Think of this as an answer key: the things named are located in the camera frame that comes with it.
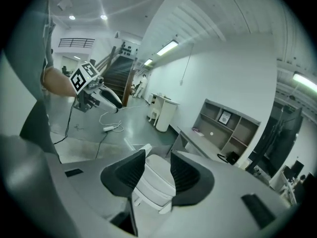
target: shelf unit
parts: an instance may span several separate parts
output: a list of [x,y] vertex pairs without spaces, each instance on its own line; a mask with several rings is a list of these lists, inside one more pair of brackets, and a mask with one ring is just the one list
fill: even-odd
[[[223,111],[231,113],[227,124],[219,122]],[[206,99],[194,127],[224,156],[231,152],[241,156],[248,148],[259,125],[259,122],[246,115]]]

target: power strip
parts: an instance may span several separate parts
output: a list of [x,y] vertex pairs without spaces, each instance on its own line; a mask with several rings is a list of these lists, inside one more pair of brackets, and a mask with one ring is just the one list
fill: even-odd
[[103,131],[106,132],[106,131],[113,130],[113,129],[115,129],[114,126],[107,126],[107,127],[103,128]]

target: staircase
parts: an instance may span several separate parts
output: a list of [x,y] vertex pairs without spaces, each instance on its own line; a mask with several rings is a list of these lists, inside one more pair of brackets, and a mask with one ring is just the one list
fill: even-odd
[[122,101],[132,63],[132,59],[120,56],[103,75],[105,86],[114,91]]

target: desk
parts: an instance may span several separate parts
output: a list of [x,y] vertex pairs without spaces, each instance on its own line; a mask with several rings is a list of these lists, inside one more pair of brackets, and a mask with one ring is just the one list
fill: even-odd
[[170,154],[172,150],[187,152],[185,146],[187,143],[190,143],[201,156],[214,161],[225,163],[217,156],[217,154],[221,154],[220,149],[217,148],[205,137],[199,136],[191,128],[178,128],[180,129],[179,135],[168,154]]
[[287,193],[287,196],[290,200],[290,204],[295,205],[297,202],[296,202],[295,194],[293,192],[293,185],[288,181],[288,179],[285,177],[285,174],[283,172],[281,172],[281,178],[286,186],[285,192]]
[[150,117],[153,108],[159,110],[160,115],[156,128],[160,132],[166,132],[179,104],[154,93],[150,95],[148,102],[150,103],[148,117]]

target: black slot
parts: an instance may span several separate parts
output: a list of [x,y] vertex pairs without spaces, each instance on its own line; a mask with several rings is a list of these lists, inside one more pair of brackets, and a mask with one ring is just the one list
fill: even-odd
[[257,195],[244,195],[241,199],[261,229],[275,219],[274,215]]
[[80,169],[73,169],[73,170],[66,171],[66,172],[65,172],[65,175],[66,175],[67,177],[72,177],[72,176],[75,176],[75,175],[78,175],[78,174],[81,174],[81,173],[83,173],[82,170],[80,170]]
[[120,212],[110,222],[128,233],[138,236],[131,198],[128,198],[124,212]]

